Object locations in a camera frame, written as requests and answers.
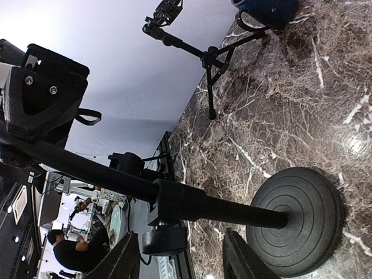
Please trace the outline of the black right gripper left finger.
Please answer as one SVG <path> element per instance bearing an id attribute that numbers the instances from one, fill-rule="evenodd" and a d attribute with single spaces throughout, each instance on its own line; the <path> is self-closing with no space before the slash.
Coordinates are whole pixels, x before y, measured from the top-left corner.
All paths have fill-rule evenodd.
<path id="1" fill-rule="evenodd" d="M 140 276 L 140 248 L 138 234 L 128 232 L 105 256 L 86 279 L 126 279 Z"/>

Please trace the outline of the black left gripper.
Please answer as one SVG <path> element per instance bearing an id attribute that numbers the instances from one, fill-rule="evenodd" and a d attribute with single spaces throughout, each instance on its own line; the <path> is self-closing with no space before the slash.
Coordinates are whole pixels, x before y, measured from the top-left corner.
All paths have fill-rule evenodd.
<path id="1" fill-rule="evenodd" d="M 2 85 L 2 120 L 6 130 L 26 141 L 65 145 L 73 124 L 94 126 L 96 110 L 81 108 L 90 70 L 36 44 L 23 52 L 1 40 L 1 63 L 10 66 Z"/>

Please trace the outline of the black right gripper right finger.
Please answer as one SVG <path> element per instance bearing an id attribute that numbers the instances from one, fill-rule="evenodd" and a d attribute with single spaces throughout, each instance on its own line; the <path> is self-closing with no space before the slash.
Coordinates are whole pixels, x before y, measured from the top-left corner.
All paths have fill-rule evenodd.
<path id="1" fill-rule="evenodd" d="M 258 257 L 245 240 L 231 228 L 223 239 L 224 278 L 274 279 L 280 278 Z"/>

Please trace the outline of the black stand holding purple microphone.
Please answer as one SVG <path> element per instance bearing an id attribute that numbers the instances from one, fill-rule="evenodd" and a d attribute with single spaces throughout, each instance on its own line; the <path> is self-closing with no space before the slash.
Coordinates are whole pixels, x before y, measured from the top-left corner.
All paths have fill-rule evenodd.
<path id="1" fill-rule="evenodd" d="M 152 230 L 142 237 L 143 253 L 163 256 L 185 249 L 181 220 L 222 221 L 246 226 L 243 238 L 276 275 L 310 273 L 334 253 L 342 235 L 345 209 L 337 189 L 305 167 L 282 170 L 257 191 L 250 205 L 208 196 L 205 191 L 165 180 L 147 182 L 108 168 L 44 141 L 29 142 L 1 131 L 1 144 L 78 180 L 155 206 Z"/>

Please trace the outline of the black tripod shock-mount stand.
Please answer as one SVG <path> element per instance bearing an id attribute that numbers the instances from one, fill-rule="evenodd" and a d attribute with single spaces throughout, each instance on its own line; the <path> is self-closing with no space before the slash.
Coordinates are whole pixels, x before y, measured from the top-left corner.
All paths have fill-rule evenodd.
<path id="1" fill-rule="evenodd" d="M 169 26 L 175 21 L 182 9 L 183 1 L 161 1 L 153 15 L 145 18 L 145 24 L 142 31 L 148 36 L 161 41 L 167 47 L 182 49 L 200 59 L 202 67 L 206 70 L 209 102 L 208 118 L 214 120 L 216 118 L 216 110 L 214 109 L 213 103 L 214 84 L 229 68 L 230 60 L 235 49 L 247 42 L 263 38 L 269 28 L 266 26 L 261 28 L 248 26 L 243 22 L 241 18 L 243 11 L 240 10 L 236 22 L 241 28 L 251 32 L 252 34 L 223 48 L 219 49 L 216 46 L 210 46 L 207 51 L 201 51 L 163 30 L 163 27 Z"/>

